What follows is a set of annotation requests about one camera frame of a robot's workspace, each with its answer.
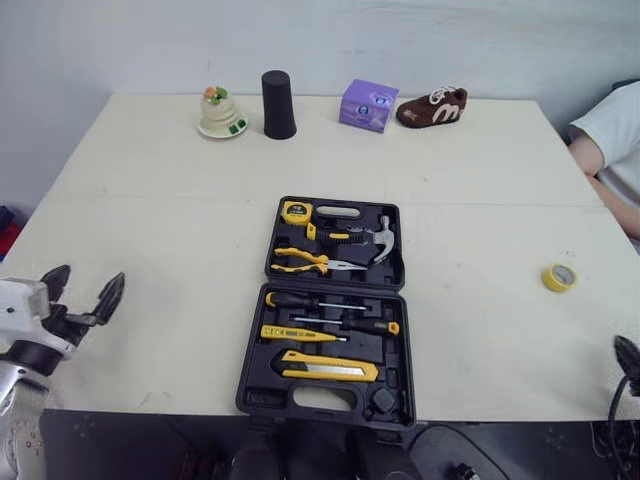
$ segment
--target yellow pliers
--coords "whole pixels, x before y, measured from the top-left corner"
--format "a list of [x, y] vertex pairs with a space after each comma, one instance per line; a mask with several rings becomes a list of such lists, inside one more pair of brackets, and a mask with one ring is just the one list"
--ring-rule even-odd
[[276, 272], [298, 273], [318, 270], [322, 275], [325, 275], [329, 270], [367, 270], [367, 267], [361, 265], [354, 265], [353, 263], [342, 260], [329, 260], [329, 257], [326, 255], [313, 255], [310, 252], [305, 252], [304, 250], [294, 247], [276, 248], [273, 253], [278, 257], [298, 257], [311, 262], [311, 264], [303, 265], [302, 267], [284, 267], [274, 263], [271, 265], [271, 269]]

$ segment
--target black plastic case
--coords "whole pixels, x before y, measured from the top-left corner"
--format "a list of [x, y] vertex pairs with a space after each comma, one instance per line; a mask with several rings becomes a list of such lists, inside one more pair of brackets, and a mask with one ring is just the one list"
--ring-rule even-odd
[[[312, 222], [323, 229], [346, 230], [349, 227], [361, 227], [379, 231], [382, 228], [380, 217], [386, 215], [390, 219], [389, 228], [395, 235], [393, 249], [382, 263], [373, 265], [372, 259], [381, 252], [381, 246], [339, 244], [326, 247], [309, 240], [304, 226], [288, 225], [281, 217], [286, 201], [312, 204]], [[354, 217], [320, 213], [320, 207], [356, 209], [359, 215]], [[296, 247], [314, 255], [325, 254], [332, 260], [368, 266], [369, 269], [329, 270], [326, 275], [317, 271], [295, 274], [275, 272], [271, 269], [272, 264], [295, 267], [309, 263], [297, 257], [274, 255], [274, 249], [284, 247]], [[327, 420], [382, 430], [404, 430], [411, 427], [415, 423], [415, 400], [407, 306], [398, 295], [398, 291], [404, 286], [398, 207], [391, 204], [284, 197], [278, 205], [265, 273], [269, 282], [262, 286], [258, 296], [236, 395], [238, 409], [256, 416]], [[368, 310], [360, 312], [330, 307], [315, 310], [304, 307], [272, 308], [266, 305], [265, 300], [267, 294], [274, 291], [319, 298], [324, 303], [362, 305], [368, 307]], [[383, 337], [344, 330], [340, 325], [300, 323], [292, 320], [294, 316], [328, 320], [383, 317], [386, 321], [399, 323], [400, 333], [397, 336]], [[267, 324], [315, 330], [348, 337], [349, 341], [311, 343], [263, 339], [260, 337], [260, 329]], [[283, 377], [274, 370], [273, 362], [286, 350], [372, 362], [378, 368], [378, 377], [371, 383]], [[338, 411], [300, 406], [293, 396], [299, 387], [332, 390], [345, 399], [349, 398], [353, 408], [350, 411]]]

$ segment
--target screwdriver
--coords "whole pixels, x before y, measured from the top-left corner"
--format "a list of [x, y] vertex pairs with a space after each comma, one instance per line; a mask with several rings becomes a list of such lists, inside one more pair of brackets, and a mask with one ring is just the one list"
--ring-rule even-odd
[[328, 333], [314, 332], [304, 328], [281, 327], [279, 325], [263, 325], [260, 329], [262, 338], [273, 340], [295, 340], [296, 342], [346, 342], [345, 337], [336, 337]]
[[296, 322], [331, 323], [340, 325], [341, 328], [347, 330], [357, 330], [359, 332], [373, 333], [374, 335], [398, 335], [400, 333], [400, 325], [397, 322], [387, 322], [382, 318], [325, 320], [324, 318], [293, 317], [293, 319]]
[[287, 292], [270, 292], [267, 293], [265, 303], [268, 307], [306, 307], [306, 308], [318, 308], [318, 307], [333, 307], [344, 308], [348, 310], [366, 310], [367, 307], [360, 307], [357, 305], [343, 305], [340, 303], [322, 303], [317, 298], [308, 298], [304, 295], [296, 295], [294, 293]]

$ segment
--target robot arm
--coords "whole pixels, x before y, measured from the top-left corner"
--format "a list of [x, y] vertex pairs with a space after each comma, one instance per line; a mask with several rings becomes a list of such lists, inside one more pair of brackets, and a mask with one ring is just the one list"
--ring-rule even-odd
[[0, 280], [0, 336], [11, 343], [0, 356], [0, 480], [44, 479], [46, 463], [40, 417], [49, 376], [95, 325], [105, 325], [120, 303], [124, 274], [103, 288], [90, 313], [68, 313], [58, 302], [69, 279], [67, 265], [39, 282]]

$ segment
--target cake figurine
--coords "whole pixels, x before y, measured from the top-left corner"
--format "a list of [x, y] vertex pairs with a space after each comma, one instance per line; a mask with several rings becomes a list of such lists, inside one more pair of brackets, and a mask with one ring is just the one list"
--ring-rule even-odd
[[246, 115], [238, 110], [231, 93], [222, 87], [208, 87], [204, 91], [200, 111], [198, 131], [205, 137], [235, 137], [247, 129]]

